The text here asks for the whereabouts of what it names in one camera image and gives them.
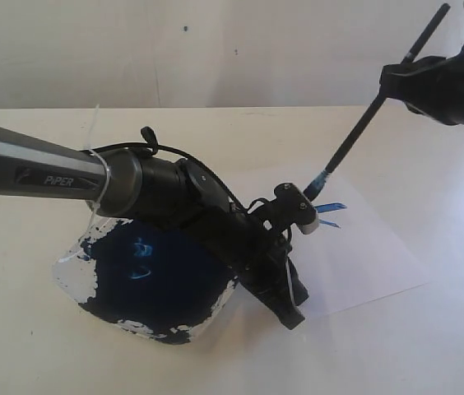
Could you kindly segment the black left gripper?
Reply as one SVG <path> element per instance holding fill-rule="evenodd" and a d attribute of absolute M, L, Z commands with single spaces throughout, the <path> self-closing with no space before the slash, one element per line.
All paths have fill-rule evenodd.
<path fill-rule="evenodd" d="M 206 207 L 193 218 L 193 238 L 232 268 L 284 327 L 294 329 L 305 320 L 298 306 L 309 292 L 288 257 L 291 247 L 284 235 L 241 211 Z"/>

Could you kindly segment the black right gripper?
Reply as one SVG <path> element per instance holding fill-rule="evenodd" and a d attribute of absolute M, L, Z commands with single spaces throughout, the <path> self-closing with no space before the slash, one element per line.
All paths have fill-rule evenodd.
<path fill-rule="evenodd" d="M 428 56 L 384 66 L 379 92 L 439 123 L 464 125 L 464 45 L 452 58 Z"/>

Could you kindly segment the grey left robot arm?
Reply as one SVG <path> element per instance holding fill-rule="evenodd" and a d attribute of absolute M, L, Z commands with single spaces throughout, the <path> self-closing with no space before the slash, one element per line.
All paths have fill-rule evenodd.
<path fill-rule="evenodd" d="M 309 294 L 289 258 L 288 230 L 314 230 L 313 204 L 294 184 L 280 184 L 249 211 L 201 161 L 186 152 L 175 162 L 159 159 L 154 131 L 141 134 L 141 142 L 73 150 L 0 127 L 0 195 L 82 200 L 104 217 L 179 230 L 296 328 Z"/>

